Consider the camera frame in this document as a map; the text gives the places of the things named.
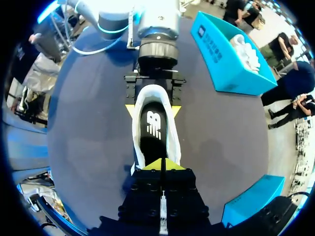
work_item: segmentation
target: man in black clothing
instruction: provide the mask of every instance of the man in black clothing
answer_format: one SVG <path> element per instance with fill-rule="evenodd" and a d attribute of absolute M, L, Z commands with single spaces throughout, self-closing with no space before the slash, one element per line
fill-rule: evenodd
<path fill-rule="evenodd" d="M 264 56 L 268 65 L 275 67 L 281 60 L 286 58 L 291 60 L 291 56 L 294 54 L 293 45 L 298 44 L 298 38 L 296 35 L 292 35 L 290 38 L 285 33 L 280 33 L 274 40 L 260 49 L 261 54 Z"/>
<path fill-rule="evenodd" d="M 234 26 L 238 26 L 242 22 L 244 8 L 244 0 L 227 0 L 223 20 Z"/>
<path fill-rule="evenodd" d="M 276 101 L 295 100 L 297 96 L 312 92 L 315 87 L 315 61 L 294 61 L 291 69 L 285 76 L 277 81 L 278 86 L 265 92 L 261 96 L 263 106 Z"/>
<path fill-rule="evenodd" d="M 293 121 L 297 118 L 304 118 L 308 116 L 315 115 L 315 100 L 311 95 L 303 95 L 296 102 L 287 105 L 285 108 L 278 112 L 272 112 L 268 110 L 270 118 L 274 119 L 275 117 L 283 116 L 288 114 L 282 120 L 279 120 L 275 124 L 269 124 L 269 129 L 279 128 L 286 123 Z"/>
<path fill-rule="evenodd" d="M 244 31 L 246 34 L 249 34 L 254 27 L 252 23 L 259 16 L 261 11 L 261 6 L 259 6 L 256 2 L 252 4 L 252 7 L 248 9 L 248 11 L 243 15 L 243 23 L 240 25 L 240 29 Z"/>

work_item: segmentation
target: shoe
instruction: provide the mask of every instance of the shoe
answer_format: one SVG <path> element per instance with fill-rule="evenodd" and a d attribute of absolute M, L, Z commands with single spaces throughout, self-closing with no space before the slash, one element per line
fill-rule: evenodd
<path fill-rule="evenodd" d="M 180 165 L 181 147 L 172 107 L 165 89 L 147 85 L 137 97 L 132 116 L 135 169 L 143 169 L 159 158 L 169 158 Z"/>
<path fill-rule="evenodd" d="M 273 111 L 271 111 L 271 109 L 268 109 L 268 113 L 269 113 L 271 119 L 275 118 L 275 113 Z"/>
<path fill-rule="evenodd" d="M 277 128 L 275 124 L 269 124 L 268 125 L 268 129 L 275 129 Z"/>

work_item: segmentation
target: metal cylinder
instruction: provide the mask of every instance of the metal cylinder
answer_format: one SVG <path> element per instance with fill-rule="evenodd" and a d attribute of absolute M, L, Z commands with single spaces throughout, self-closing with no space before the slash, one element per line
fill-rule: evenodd
<path fill-rule="evenodd" d="M 179 35 L 179 0 L 149 1 L 142 13 L 138 36 L 145 38 L 151 34 L 164 34 L 172 40 Z"/>
<path fill-rule="evenodd" d="M 89 21 L 104 39 L 117 39 L 128 28 L 132 6 L 128 0 L 68 0 L 68 4 Z"/>

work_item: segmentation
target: cyan cardboard box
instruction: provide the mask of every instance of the cyan cardboard box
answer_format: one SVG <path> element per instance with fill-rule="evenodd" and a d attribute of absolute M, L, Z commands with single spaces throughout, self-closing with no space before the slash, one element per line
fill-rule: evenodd
<path fill-rule="evenodd" d="M 207 64 L 216 91 L 260 95 L 277 86 L 266 60 L 239 28 L 212 15 L 198 12 L 191 34 Z M 237 34 L 250 43 L 260 63 L 256 74 L 244 68 L 230 40 Z"/>

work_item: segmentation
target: shoe insole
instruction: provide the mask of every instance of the shoe insole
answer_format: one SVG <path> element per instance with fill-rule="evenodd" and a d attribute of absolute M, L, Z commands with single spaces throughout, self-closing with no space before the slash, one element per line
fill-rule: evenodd
<path fill-rule="evenodd" d="M 140 118 L 140 149 L 146 166 L 159 158 L 166 158 L 166 112 L 162 104 L 145 105 Z"/>

